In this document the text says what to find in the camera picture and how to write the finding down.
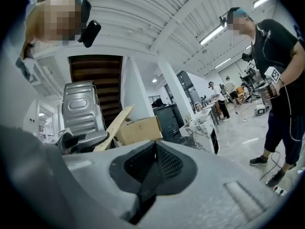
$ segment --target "white pillar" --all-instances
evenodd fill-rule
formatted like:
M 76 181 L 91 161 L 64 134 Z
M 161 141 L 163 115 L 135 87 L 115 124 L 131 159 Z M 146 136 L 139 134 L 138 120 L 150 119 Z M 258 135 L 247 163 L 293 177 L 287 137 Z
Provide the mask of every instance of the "white pillar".
M 194 112 L 192 110 L 192 107 L 190 105 L 189 100 L 187 99 L 187 96 L 178 80 L 177 75 L 175 74 L 172 66 L 165 60 L 159 60 L 158 65 L 163 73 L 163 76 L 171 89 L 171 92 L 173 94 L 173 97 L 177 103 L 178 109 L 180 111 L 181 117 L 185 122 L 186 116 L 193 117 Z
M 122 107 L 134 104 L 133 110 L 129 115 L 133 121 L 154 116 L 139 69 L 133 57 L 128 58 L 122 66 L 121 91 Z

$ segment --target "black sneaker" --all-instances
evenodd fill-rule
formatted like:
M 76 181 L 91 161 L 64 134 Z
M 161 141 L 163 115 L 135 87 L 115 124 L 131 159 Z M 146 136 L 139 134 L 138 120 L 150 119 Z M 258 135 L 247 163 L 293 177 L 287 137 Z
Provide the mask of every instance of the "black sneaker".
M 285 172 L 279 170 L 272 178 L 266 183 L 267 187 L 274 187 L 283 179 Z
M 261 165 L 261 166 L 266 166 L 268 164 L 268 159 L 263 159 L 263 156 L 261 155 L 258 158 L 254 158 L 250 160 L 250 165 L 256 166 L 256 165 Z

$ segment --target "black t-shirt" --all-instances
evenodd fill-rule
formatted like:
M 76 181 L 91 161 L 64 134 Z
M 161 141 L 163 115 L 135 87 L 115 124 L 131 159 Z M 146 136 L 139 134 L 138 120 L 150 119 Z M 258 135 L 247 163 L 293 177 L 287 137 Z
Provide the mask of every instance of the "black t-shirt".
M 267 19 L 256 26 L 255 44 L 251 44 L 253 57 L 257 69 L 264 77 L 264 73 L 270 66 L 275 66 L 282 73 L 291 61 L 291 53 L 297 38 L 292 35 L 280 23 Z M 298 79 L 286 86 L 292 115 L 305 113 L 305 73 L 304 71 Z M 271 99 L 272 110 L 275 115 L 290 117 L 289 105 L 286 90 L 280 89 L 280 96 Z

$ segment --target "man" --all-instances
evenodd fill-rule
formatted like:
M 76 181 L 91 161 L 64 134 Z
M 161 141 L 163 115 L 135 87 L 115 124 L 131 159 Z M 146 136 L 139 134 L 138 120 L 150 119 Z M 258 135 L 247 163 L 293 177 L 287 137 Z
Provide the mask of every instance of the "man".
M 268 187 L 274 187 L 282 180 L 285 172 L 295 166 L 300 156 L 305 132 L 305 51 L 283 25 L 270 19 L 256 24 L 241 8 L 229 10 L 227 25 L 229 29 L 252 39 L 251 51 L 263 77 L 270 66 L 282 68 L 278 83 L 270 85 L 275 97 L 271 98 L 268 91 L 264 94 L 265 98 L 271 99 L 272 110 L 269 113 L 263 155 L 250 160 L 251 165 L 266 165 L 270 154 L 283 140 L 285 163 L 267 182 Z
M 209 82 L 209 88 L 212 88 L 214 90 L 215 94 L 212 96 L 212 98 L 216 98 L 220 110 L 223 112 L 224 118 L 223 121 L 227 121 L 230 119 L 229 112 L 227 110 L 227 107 L 225 106 L 224 102 L 224 96 L 221 94 L 221 88 L 219 85 L 215 85 L 214 82 Z
M 240 105 L 242 105 L 242 101 L 238 98 L 238 94 L 237 94 L 237 91 L 235 90 L 235 85 L 233 82 L 230 81 L 230 77 L 227 76 L 225 78 L 227 81 L 226 83 L 224 84 L 224 87 L 225 87 L 225 90 L 229 92 L 230 94 L 230 97 L 232 98 L 233 100 L 233 104 L 234 104 L 234 108 L 237 107 L 237 104 L 236 104 L 236 101 L 238 101 L 238 103 Z

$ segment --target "black pants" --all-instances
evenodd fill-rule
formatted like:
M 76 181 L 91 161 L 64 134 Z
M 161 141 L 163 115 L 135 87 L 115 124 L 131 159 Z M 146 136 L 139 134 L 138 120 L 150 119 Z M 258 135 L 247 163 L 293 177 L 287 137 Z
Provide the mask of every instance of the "black pants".
M 274 152 L 280 141 L 283 140 L 285 146 L 285 161 L 293 165 L 299 160 L 302 142 L 294 141 L 290 136 L 289 117 L 283 119 L 281 116 L 274 115 L 271 110 L 268 118 L 268 132 L 264 148 L 269 152 Z M 302 140 L 305 132 L 305 114 L 294 117 L 291 124 L 291 135 L 296 140 Z
M 227 107 L 225 106 L 224 101 L 218 100 L 219 108 L 223 112 L 224 117 L 230 118 Z

